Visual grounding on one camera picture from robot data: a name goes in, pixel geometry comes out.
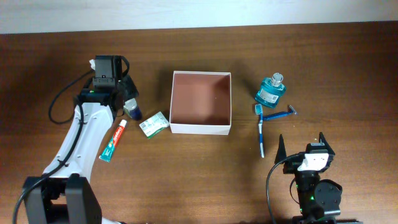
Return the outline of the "clear hand soap pump bottle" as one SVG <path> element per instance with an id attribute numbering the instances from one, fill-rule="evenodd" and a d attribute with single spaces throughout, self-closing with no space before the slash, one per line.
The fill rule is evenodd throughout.
<path id="1" fill-rule="evenodd" d="M 133 120 L 139 121 L 142 119 L 142 112 L 139 109 L 139 106 L 137 104 L 137 101 L 135 98 L 132 98 L 130 100 L 127 100 L 124 103 L 124 112 Z"/>

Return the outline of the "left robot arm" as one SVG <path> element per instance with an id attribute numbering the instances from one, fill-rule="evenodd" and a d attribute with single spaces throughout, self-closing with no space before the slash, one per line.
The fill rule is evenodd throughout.
<path id="1" fill-rule="evenodd" d="M 14 223 L 21 205 L 29 223 L 110 223 L 90 185 L 92 168 L 118 111 L 139 93 L 122 55 L 97 55 L 91 64 L 93 76 L 73 99 L 70 129 L 43 174 L 26 178 Z"/>

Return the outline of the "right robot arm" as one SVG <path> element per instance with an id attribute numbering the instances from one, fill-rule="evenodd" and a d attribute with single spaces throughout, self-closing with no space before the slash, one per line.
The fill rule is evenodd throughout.
<path id="1" fill-rule="evenodd" d="M 343 188 L 340 184 L 321 179 L 320 174 L 326 171 L 334 160 L 335 152 L 327 143 L 323 133 L 319 141 L 309 143 L 305 151 L 287 155 L 283 136 L 279 136 L 279 146 L 274 165 L 267 175 L 266 185 L 269 186 L 271 174 L 277 166 L 283 166 L 284 174 L 293 174 L 291 185 L 297 189 L 300 215 L 291 219 L 292 223 L 308 224 L 349 224 L 357 220 L 338 220 L 341 214 L 340 203 Z"/>

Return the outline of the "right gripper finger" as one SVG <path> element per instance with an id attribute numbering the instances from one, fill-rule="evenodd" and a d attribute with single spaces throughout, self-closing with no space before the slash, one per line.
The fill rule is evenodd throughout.
<path id="1" fill-rule="evenodd" d="M 324 146 L 325 146 L 327 152 L 329 153 L 329 155 L 332 155 L 332 156 L 335 155 L 334 150 L 333 150 L 333 149 L 330 147 L 330 145 L 327 143 L 327 141 L 326 141 L 326 139 L 325 139 L 325 137 L 324 137 L 324 135 L 323 135 L 322 132 L 319 133 L 319 143 L 323 143 L 323 144 L 324 144 Z"/>
<path id="2" fill-rule="evenodd" d="M 284 144 L 284 138 L 283 135 L 279 135 L 279 145 L 278 145 L 278 150 L 275 155 L 275 160 L 274 164 L 279 163 L 280 161 L 283 161 L 287 157 L 286 155 L 286 150 L 285 150 L 285 144 Z"/>

